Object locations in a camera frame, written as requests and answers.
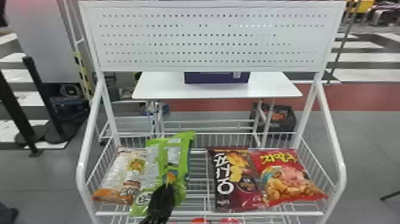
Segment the yellow and black tape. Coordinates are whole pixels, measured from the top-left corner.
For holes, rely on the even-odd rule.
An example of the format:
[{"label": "yellow and black tape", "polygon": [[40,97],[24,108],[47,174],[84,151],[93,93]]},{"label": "yellow and black tape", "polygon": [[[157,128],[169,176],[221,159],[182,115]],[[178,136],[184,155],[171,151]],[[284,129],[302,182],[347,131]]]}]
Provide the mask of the yellow and black tape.
[{"label": "yellow and black tape", "polygon": [[92,89],[92,84],[90,83],[90,79],[88,77],[85,64],[82,61],[82,56],[80,55],[79,52],[74,52],[74,59],[78,70],[80,87],[82,88],[83,95],[85,96],[86,99],[92,99],[94,91]]}]

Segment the black bin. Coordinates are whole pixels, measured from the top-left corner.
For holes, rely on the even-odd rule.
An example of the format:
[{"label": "black bin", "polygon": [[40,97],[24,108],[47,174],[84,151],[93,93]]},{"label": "black bin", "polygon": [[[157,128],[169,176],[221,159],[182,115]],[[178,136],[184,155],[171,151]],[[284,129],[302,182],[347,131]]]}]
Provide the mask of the black bin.
[{"label": "black bin", "polygon": [[[270,106],[268,104],[262,104],[261,109],[264,111],[265,115],[268,115],[268,111]],[[253,109],[250,113],[250,119],[255,118],[255,112],[257,110],[257,103],[253,103]],[[293,108],[288,105],[275,105],[270,128],[268,132],[293,132],[296,126],[296,116],[293,111]],[[264,122],[261,120],[258,121],[257,132],[264,131]],[[292,135],[286,136],[283,134],[281,139],[291,139]]]}]

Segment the navy box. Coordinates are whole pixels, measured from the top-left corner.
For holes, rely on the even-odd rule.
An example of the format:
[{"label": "navy box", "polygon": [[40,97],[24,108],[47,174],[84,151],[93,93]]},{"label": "navy box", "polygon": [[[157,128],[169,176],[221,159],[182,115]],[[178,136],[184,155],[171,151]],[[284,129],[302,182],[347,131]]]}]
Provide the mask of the navy box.
[{"label": "navy box", "polygon": [[185,72],[185,83],[247,83],[250,72]]}]

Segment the black stanchion post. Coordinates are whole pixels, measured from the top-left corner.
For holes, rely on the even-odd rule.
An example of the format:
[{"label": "black stanchion post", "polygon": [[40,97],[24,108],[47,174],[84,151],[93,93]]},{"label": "black stanchion post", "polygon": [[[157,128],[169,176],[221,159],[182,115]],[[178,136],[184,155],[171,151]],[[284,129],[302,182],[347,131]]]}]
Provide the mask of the black stanchion post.
[{"label": "black stanchion post", "polygon": [[43,150],[38,150],[35,146],[35,142],[43,139],[47,133],[46,126],[31,126],[28,118],[25,116],[24,111],[19,105],[15,98],[13,91],[9,84],[5,80],[3,74],[0,71],[0,99],[3,102],[8,114],[17,125],[20,133],[15,136],[15,142],[19,145],[28,145],[31,154],[29,157],[38,157],[43,153]]},{"label": "black stanchion post", "polygon": [[33,58],[30,56],[25,56],[23,58],[23,63],[26,69],[28,69],[36,85],[37,91],[39,91],[43,103],[45,104],[46,109],[49,112],[49,116],[51,119],[51,122],[49,122],[50,125],[48,127],[49,131],[45,135],[45,141],[52,144],[59,144],[71,140],[77,133],[79,127],[74,124],[69,125],[61,123],[58,114],[55,112],[52,102],[50,101],[50,98],[45,91],[45,87],[43,85],[42,79],[40,79]]}]

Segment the green snack bag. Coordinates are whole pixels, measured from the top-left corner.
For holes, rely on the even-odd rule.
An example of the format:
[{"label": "green snack bag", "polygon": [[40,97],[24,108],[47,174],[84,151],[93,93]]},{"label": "green snack bag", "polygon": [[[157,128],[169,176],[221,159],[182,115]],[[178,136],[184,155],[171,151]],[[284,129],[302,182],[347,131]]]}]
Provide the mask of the green snack bag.
[{"label": "green snack bag", "polygon": [[156,138],[146,141],[146,149],[158,149],[155,160],[158,163],[159,174],[154,188],[143,188],[134,198],[129,213],[131,216],[147,215],[149,202],[154,191],[166,182],[167,176],[169,182],[173,181],[174,206],[182,203],[188,186],[190,145],[194,136],[194,131],[187,131],[180,132],[171,138]]},{"label": "green snack bag", "polygon": [[147,214],[147,208],[149,206],[151,195],[155,190],[156,188],[141,190],[130,206],[129,215],[145,216]]},{"label": "green snack bag", "polygon": [[194,131],[180,132],[162,144],[164,162],[167,167],[163,173],[163,180],[167,173],[172,173],[176,180],[173,182],[175,206],[185,199],[189,181],[190,146],[195,136]]},{"label": "green snack bag", "polygon": [[141,181],[140,191],[133,199],[129,212],[130,216],[145,216],[147,214],[151,195],[163,182],[160,176],[163,165],[160,163],[159,151],[160,143],[166,140],[168,139],[156,138],[146,141],[145,179]]}]

